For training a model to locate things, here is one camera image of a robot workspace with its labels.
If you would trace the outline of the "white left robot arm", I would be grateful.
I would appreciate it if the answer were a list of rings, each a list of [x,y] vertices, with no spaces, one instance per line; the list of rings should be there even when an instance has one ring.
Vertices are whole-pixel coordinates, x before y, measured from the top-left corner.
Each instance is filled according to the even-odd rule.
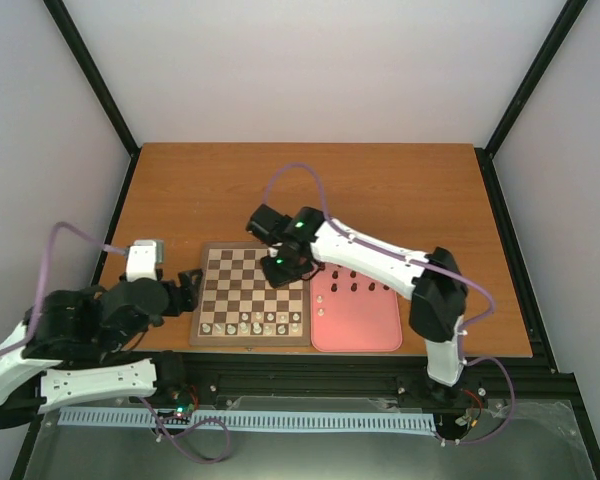
[[[199,303],[201,270],[160,277],[121,279],[56,290],[0,345],[0,430],[15,428],[64,406],[140,397],[174,405],[188,390],[181,355],[165,351],[136,359],[138,340],[168,317]]]

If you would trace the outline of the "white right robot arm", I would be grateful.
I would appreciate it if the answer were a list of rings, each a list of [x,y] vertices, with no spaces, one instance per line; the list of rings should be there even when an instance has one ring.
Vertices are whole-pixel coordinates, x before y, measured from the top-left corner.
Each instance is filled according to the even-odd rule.
[[[410,302],[410,328],[425,341],[427,374],[454,386],[464,369],[458,327],[468,287],[453,255],[401,248],[352,229],[326,213],[303,207],[293,217],[260,205],[245,230],[268,248],[261,259],[274,288],[315,273],[326,263],[346,267],[386,286]]]

